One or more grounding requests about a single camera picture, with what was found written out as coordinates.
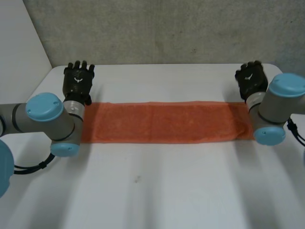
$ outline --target gray concrete wall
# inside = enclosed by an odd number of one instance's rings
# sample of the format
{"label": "gray concrete wall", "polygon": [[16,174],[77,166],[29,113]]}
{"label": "gray concrete wall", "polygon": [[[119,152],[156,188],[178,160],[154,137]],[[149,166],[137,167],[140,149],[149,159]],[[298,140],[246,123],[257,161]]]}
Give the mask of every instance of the gray concrete wall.
{"label": "gray concrete wall", "polygon": [[237,63],[305,74],[304,0],[23,0],[52,66]]}

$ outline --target towel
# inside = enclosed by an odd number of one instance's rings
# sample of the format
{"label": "towel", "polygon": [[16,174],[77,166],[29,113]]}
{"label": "towel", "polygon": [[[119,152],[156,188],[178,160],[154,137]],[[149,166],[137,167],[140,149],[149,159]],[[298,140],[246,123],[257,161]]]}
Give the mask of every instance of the towel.
{"label": "towel", "polygon": [[191,144],[253,139],[244,103],[92,103],[83,143]]}

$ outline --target blue joint cap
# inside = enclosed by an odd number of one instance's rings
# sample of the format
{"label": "blue joint cap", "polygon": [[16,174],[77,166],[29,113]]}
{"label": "blue joint cap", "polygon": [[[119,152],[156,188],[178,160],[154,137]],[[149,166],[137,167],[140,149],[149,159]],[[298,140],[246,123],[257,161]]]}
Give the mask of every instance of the blue joint cap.
{"label": "blue joint cap", "polygon": [[40,93],[25,106],[28,117],[37,122],[52,121],[62,114],[63,109],[62,102],[52,93]]}
{"label": "blue joint cap", "polygon": [[280,97],[300,97],[305,94],[305,78],[293,73],[282,73],[274,77],[269,90]]}
{"label": "blue joint cap", "polygon": [[259,144],[274,146],[285,139],[285,130],[278,126],[263,127],[255,130],[254,138]]}
{"label": "blue joint cap", "polygon": [[51,153],[55,156],[76,156],[80,146],[71,143],[55,143],[51,145]]}
{"label": "blue joint cap", "polygon": [[14,174],[14,158],[10,148],[0,140],[0,197],[10,186],[10,177]]}

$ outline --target gray robot arm segment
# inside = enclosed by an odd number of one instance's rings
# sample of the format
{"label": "gray robot arm segment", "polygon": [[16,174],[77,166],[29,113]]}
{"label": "gray robot arm segment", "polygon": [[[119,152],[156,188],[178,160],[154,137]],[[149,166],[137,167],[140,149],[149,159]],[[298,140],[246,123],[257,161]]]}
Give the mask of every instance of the gray robot arm segment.
{"label": "gray robot arm segment", "polygon": [[305,114],[305,78],[277,75],[266,93],[256,92],[246,100],[254,137],[263,145],[277,145],[285,138],[283,126],[291,114]]}
{"label": "gray robot arm segment", "polygon": [[51,140],[51,153],[72,156],[81,142],[84,105],[62,103],[51,93],[41,93],[26,104],[0,105],[1,135],[44,132]]}

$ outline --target table surface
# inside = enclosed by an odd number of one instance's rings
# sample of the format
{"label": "table surface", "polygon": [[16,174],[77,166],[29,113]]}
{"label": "table surface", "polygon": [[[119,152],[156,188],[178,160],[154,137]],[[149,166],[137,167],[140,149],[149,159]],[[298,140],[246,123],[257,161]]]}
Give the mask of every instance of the table surface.
{"label": "table surface", "polygon": [[[98,65],[94,102],[241,101],[240,64]],[[64,66],[33,93],[61,92]],[[281,71],[264,65],[269,80]],[[300,115],[293,119],[305,134]],[[49,154],[42,133],[4,136],[15,163]],[[0,199],[2,229],[304,228],[303,148],[254,141],[194,145],[83,144],[74,158],[14,175]]]}

